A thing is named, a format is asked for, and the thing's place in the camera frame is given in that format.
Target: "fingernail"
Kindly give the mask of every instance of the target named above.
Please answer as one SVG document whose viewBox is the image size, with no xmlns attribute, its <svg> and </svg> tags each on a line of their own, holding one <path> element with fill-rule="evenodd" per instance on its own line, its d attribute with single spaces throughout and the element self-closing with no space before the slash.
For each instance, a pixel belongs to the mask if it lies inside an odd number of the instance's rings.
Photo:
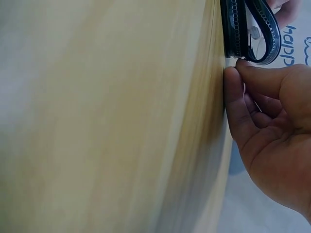
<svg viewBox="0 0 311 233">
<path fill-rule="evenodd" d="M 245 67 L 251 67 L 252 64 L 250 64 L 247 60 L 245 59 L 238 59 L 238 63 L 240 63 L 242 66 L 245 66 Z"/>
</svg>

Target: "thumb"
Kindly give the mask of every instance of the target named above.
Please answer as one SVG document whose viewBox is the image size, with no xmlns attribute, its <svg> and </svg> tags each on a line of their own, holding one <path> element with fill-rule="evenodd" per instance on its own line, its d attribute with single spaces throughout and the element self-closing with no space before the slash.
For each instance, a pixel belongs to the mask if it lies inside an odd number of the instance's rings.
<svg viewBox="0 0 311 233">
<path fill-rule="evenodd" d="M 248 61 L 239 59 L 236 69 L 244 83 L 252 90 L 274 99 L 279 99 L 282 82 L 289 77 L 296 66 L 267 69 L 254 67 Z"/>
</svg>

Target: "skin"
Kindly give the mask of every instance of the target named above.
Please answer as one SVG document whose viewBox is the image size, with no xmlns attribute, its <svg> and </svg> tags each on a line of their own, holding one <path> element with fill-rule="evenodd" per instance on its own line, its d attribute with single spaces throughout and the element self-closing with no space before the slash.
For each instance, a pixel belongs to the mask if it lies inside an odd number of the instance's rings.
<svg viewBox="0 0 311 233">
<path fill-rule="evenodd" d="M 253 182 L 311 223 L 311 68 L 251 66 L 224 72 L 233 139 Z"/>
<path fill-rule="evenodd" d="M 279 27 L 284 28 L 297 18 L 302 0 L 267 0 L 267 3 L 271 9 L 281 7 L 275 16 Z"/>
</svg>

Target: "white surface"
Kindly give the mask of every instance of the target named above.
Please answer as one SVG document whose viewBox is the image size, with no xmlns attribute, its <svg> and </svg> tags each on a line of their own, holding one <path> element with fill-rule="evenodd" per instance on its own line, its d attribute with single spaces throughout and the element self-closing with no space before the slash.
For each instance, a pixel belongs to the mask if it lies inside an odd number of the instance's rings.
<svg viewBox="0 0 311 233">
<path fill-rule="evenodd" d="M 283 46 L 280 56 L 268 67 L 299 63 L 311 65 L 310 13 L 311 1 L 305 0 L 296 22 L 282 30 Z M 253 184 L 242 166 L 235 146 L 218 233 L 311 232 L 311 226 L 300 214 L 272 201 Z"/>
</svg>

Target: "light wood surface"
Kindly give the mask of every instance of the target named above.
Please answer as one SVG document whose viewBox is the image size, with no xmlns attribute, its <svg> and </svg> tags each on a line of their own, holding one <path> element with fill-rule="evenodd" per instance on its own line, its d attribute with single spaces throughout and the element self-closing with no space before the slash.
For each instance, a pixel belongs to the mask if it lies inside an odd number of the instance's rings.
<svg viewBox="0 0 311 233">
<path fill-rule="evenodd" d="M 0 232 L 215 232 L 219 2 L 1 3 Z"/>
</svg>

